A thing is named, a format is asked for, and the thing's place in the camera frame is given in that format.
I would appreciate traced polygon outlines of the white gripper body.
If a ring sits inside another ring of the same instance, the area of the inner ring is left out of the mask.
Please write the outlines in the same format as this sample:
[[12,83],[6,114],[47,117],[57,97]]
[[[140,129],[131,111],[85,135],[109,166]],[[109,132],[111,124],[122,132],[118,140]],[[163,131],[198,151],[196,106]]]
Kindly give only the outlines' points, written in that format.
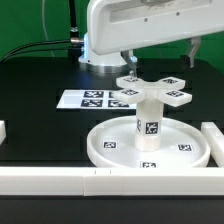
[[224,0],[90,0],[89,45],[98,55],[224,31]]

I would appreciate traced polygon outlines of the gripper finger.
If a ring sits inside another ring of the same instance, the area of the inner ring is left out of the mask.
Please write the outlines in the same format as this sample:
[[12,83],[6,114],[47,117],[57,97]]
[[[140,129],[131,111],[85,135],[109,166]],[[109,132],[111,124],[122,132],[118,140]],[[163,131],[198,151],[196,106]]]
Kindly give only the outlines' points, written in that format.
[[130,67],[131,69],[131,77],[133,79],[137,78],[137,71],[136,71],[136,65],[135,63],[131,60],[131,53],[130,51],[122,51],[121,52],[121,57],[124,59],[124,61],[127,63],[127,65]]
[[188,68],[194,67],[194,58],[201,45],[201,37],[192,37],[188,40],[188,48],[185,54],[186,65]]

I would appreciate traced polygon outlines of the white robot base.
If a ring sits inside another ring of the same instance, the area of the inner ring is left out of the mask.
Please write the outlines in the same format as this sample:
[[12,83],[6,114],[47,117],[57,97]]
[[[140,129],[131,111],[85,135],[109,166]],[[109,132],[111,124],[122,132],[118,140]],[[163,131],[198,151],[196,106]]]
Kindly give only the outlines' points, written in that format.
[[[131,60],[137,63],[138,59],[131,53]],[[98,55],[96,54],[89,45],[89,35],[84,35],[84,44],[82,47],[82,55],[78,59],[80,67],[99,73],[119,73],[124,71],[130,71],[130,67],[121,57],[121,52],[115,52],[110,54]]]

